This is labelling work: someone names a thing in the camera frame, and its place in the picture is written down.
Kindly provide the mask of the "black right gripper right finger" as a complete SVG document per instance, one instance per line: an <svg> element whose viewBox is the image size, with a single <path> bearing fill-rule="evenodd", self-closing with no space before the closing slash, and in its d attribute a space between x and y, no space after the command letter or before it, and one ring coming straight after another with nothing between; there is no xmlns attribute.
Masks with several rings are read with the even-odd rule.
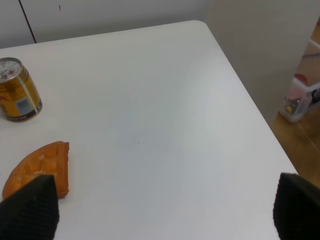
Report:
<svg viewBox="0 0 320 240"><path fill-rule="evenodd" d="M320 189L297 174L282 172L273 204L273 222L281 240L318 240Z"/></svg>

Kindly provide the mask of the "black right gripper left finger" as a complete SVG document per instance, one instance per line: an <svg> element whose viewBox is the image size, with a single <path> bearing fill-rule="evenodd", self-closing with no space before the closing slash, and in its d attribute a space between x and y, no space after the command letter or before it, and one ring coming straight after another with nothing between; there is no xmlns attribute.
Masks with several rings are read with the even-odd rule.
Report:
<svg viewBox="0 0 320 240"><path fill-rule="evenodd" d="M0 203L2 240L52 240L60 220L53 175L40 175Z"/></svg>

